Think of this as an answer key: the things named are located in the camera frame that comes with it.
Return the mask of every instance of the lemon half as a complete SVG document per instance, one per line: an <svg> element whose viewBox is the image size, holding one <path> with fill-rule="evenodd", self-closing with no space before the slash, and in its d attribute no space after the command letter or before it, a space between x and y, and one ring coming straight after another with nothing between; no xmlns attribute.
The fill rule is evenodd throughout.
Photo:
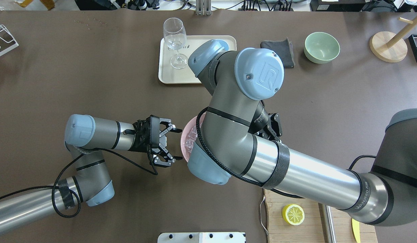
<svg viewBox="0 0 417 243"><path fill-rule="evenodd" d="M300 225L304 221L304 210L296 204L288 204L282 209L282 216L292 225Z"/></svg>

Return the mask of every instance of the blue plastic cover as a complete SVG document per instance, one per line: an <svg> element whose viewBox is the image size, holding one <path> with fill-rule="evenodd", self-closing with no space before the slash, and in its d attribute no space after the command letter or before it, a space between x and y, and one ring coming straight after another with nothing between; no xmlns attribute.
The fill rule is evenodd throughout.
<svg viewBox="0 0 417 243"><path fill-rule="evenodd" d="M65 130L65 142L74 146L84 146L93 137L96 123L91 115L73 114L69 117Z"/></svg>
<svg viewBox="0 0 417 243"><path fill-rule="evenodd" d="M114 192L114 187L113 187L113 180L110 180L110 183L108 183L108 185L106 185L94 197L90 198L90 200L86 201L86 203L90 207L96 206L113 198L114 194L115 192Z"/></svg>
<svg viewBox="0 0 417 243"><path fill-rule="evenodd" d="M393 124L402 122L403 120L409 120L417 118L417 108L413 109L406 109L403 111L399 111L396 114L393 115L391 118L390 124L387 126L385 131Z"/></svg>
<svg viewBox="0 0 417 243"><path fill-rule="evenodd" d="M187 166L192 174L208 183L225 185L231 178L231 175L220 168L196 142L193 143Z"/></svg>
<svg viewBox="0 0 417 243"><path fill-rule="evenodd" d="M228 51L230 47L224 40L209 40L196 49L189 57L188 65L195 77L210 63L221 51Z"/></svg>
<svg viewBox="0 0 417 243"><path fill-rule="evenodd" d="M242 50L237 55L234 69L240 89L253 100L272 97L284 82L282 60L269 49Z"/></svg>

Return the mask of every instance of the wooden cutting board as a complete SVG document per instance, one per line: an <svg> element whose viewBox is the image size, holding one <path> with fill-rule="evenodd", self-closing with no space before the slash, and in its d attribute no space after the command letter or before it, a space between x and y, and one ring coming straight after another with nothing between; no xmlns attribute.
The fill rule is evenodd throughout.
<svg viewBox="0 0 417 243"><path fill-rule="evenodd" d="M308 199L296 199L264 190L268 215L268 243L280 242L311 242L325 243L323 223L317 202ZM295 203L304 210L305 219L301 225L293 226L282 217L284 206ZM331 208L336 241L339 243L355 243L352 233L351 217L338 209ZM378 243L375 227L360 223L362 243Z"/></svg>

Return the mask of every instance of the wine glass stem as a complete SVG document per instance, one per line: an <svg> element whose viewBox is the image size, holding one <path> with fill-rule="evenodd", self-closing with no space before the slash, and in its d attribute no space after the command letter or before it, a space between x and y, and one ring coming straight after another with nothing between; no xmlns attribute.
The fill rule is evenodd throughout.
<svg viewBox="0 0 417 243"><path fill-rule="evenodd" d="M176 50L177 51L177 61L181 61L181 56L180 56L180 53L179 53L179 51L178 50Z"/></svg>

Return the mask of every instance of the wine glass base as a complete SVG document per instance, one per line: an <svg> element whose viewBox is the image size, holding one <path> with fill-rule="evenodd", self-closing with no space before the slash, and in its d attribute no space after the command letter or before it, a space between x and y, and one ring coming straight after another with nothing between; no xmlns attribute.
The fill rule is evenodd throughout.
<svg viewBox="0 0 417 243"><path fill-rule="evenodd" d="M171 58L171 65L175 69L183 69L187 67L187 57L183 54L176 54Z"/></svg>

